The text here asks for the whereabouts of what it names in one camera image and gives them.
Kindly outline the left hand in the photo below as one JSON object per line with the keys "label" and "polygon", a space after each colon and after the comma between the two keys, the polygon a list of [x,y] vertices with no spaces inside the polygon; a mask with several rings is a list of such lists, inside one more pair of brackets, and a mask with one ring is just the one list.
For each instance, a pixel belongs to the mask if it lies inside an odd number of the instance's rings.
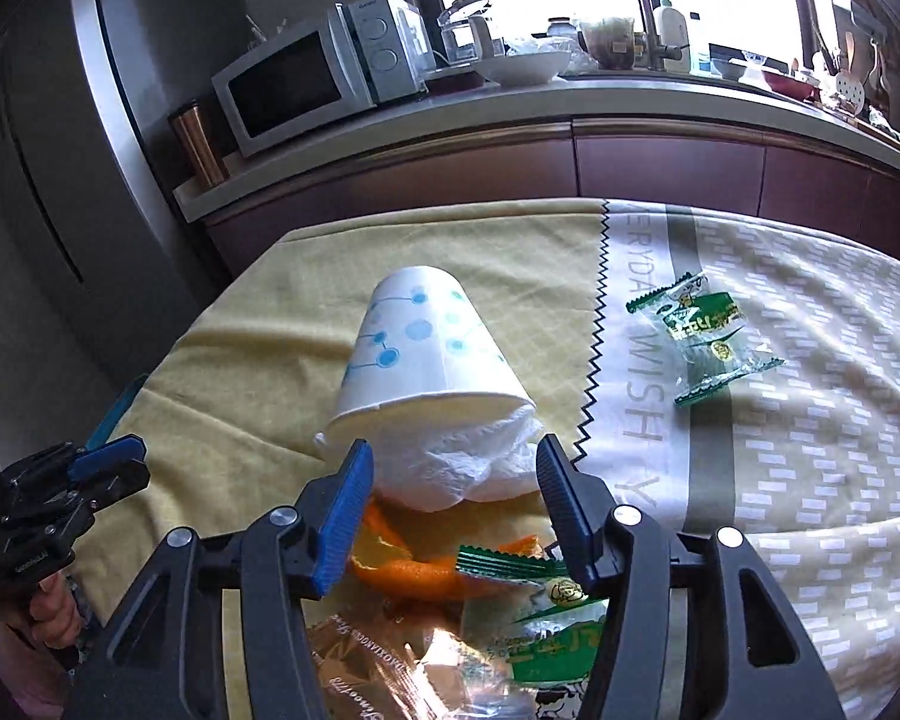
{"label": "left hand", "polygon": [[66,575],[61,572],[44,578],[30,596],[29,608],[7,606],[4,622],[22,632],[30,642],[50,649],[66,649],[79,639],[84,622],[80,616]]}

